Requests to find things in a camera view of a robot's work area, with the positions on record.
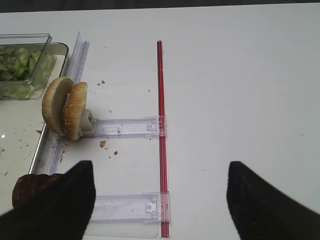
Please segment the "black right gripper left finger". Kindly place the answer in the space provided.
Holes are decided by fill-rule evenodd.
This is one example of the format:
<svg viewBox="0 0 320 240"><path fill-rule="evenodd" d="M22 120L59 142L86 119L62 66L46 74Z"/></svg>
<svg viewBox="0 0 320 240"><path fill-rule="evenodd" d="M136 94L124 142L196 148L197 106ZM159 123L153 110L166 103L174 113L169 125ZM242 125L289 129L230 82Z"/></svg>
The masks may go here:
<svg viewBox="0 0 320 240"><path fill-rule="evenodd" d="M82 160L50 186L0 216L2 240L81 240L96 200L93 164Z"/></svg>

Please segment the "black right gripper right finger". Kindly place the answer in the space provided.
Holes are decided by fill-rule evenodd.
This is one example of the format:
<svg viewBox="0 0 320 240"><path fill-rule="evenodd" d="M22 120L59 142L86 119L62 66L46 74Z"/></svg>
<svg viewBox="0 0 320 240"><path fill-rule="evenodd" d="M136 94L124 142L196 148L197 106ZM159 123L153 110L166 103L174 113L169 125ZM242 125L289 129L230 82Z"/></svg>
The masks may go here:
<svg viewBox="0 0 320 240"><path fill-rule="evenodd" d="M318 240L320 215L240 161L228 168L226 201L242 240Z"/></svg>

